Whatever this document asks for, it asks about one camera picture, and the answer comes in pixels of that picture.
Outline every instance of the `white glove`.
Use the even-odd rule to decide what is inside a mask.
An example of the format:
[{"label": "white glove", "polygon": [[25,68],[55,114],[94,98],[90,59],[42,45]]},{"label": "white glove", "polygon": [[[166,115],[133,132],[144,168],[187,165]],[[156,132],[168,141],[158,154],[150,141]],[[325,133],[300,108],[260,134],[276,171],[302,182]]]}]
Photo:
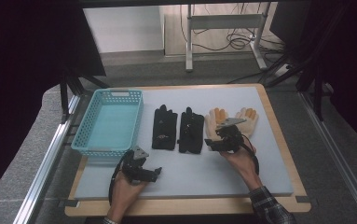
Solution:
[{"label": "white glove", "polygon": [[210,115],[206,115],[205,119],[205,132],[207,137],[213,141],[222,140],[220,136],[216,134],[216,125],[225,121],[228,118],[228,113],[224,109],[218,107],[210,110]]},{"label": "white glove", "polygon": [[252,108],[246,109],[244,107],[239,113],[236,114],[236,119],[247,119],[247,121],[236,124],[236,126],[239,128],[242,134],[250,137],[254,132],[259,115],[256,113],[256,110]]}]

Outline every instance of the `gray carpet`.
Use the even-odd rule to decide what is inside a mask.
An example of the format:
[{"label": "gray carpet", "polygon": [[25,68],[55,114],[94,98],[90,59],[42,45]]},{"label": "gray carpet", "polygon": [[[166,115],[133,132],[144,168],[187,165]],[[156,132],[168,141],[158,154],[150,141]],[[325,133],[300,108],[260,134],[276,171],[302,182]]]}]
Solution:
[{"label": "gray carpet", "polygon": [[[128,57],[120,61],[123,65],[116,65],[108,63],[114,58],[103,57],[107,77],[101,77],[100,80],[114,87],[225,84],[259,72],[250,55],[198,57],[192,73],[185,72],[183,58],[155,58],[158,59],[155,61],[146,57]],[[259,78],[260,76],[253,76],[236,83],[254,83]],[[309,119],[295,91],[295,81],[296,77],[292,77],[267,90],[297,171],[313,201],[310,212],[295,214],[295,217],[299,223],[357,223],[357,204]],[[83,80],[83,84],[88,90],[97,88],[86,80]],[[323,113],[325,123],[357,175],[357,134],[327,99],[323,101]],[[0,181],[0,223],[12,223],[15,218],[60,119],[60,94],[59,88],[56,87],[44,95],[43,107],[32,130],[21,146],[17,158]],[[72,137],[72,134],[67,136],[67,144],[60,151],[31,223],[100,221],[99,218],[67,217],[61,206],[61,202],[68,196],[79,163],[79,155],[68,146]],[[128,217],[123,223],[243,223],[243,219],[250,223],[254,220],[251,216]]]}]

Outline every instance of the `white wall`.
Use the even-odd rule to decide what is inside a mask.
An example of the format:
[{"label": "white wall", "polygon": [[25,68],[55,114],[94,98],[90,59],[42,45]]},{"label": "white wall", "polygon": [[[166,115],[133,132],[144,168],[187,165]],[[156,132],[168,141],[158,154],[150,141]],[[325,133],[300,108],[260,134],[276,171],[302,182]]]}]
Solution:
[{"label": "white wall", "polygon": [[84,9],[100,53],[163,49],[159,7]]}]

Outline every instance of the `blue plastic basket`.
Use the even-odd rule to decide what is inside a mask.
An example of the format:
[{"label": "blue plastic basket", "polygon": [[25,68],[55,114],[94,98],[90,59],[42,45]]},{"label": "blue plastic basket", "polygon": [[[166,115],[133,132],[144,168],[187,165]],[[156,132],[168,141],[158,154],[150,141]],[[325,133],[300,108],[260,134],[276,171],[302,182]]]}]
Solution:
[{"label": "blue plastic basket", "polygon": [[85,156],[123,156],[137,143],[143,108],[141,91],[95,91],[71,148]]}]

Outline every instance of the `human hand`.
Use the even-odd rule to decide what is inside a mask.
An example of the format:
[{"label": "human hand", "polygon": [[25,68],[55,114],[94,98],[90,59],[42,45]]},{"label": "human hand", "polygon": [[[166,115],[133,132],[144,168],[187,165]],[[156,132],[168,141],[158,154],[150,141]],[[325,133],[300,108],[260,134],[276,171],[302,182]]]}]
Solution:
[{"label": "human hand", "polygon": [[219,109],[218,107],[210,110],[209,115],[204,117],[205,120],[205,132],[207,137],[213,141],[221,140],[221,137],[216,134],[216,126],[222,123],[228,118],[228,113],[225,109]]},{"label": "human hand", "polygon": [[[244,137],[244,144],[256,153],[256,148],[246,137]],[[219,153],[239,172],[250,191],[263,186],[262,181],[256,174],[254,159],[247,150],[240,147],[234,153],[226,151],[220,151]]]},{"label": "human hand", "polygon": [[120,223],[126,210],[137,200],[138,195],[147,184],[148,182],[142,181],[138,185],[132,185],[128,178],[119,171],[115,178],[112,190],[112,203],[107,217],[112,221]]},{"label": "human hand", "polygon": [[259,119],[259,115],[256,113],[256,110],[244,107],[236,114],[236,119],[246,119],[245,122],[236,125],[242,134],[250,137],[254,132],[254,127]]}]

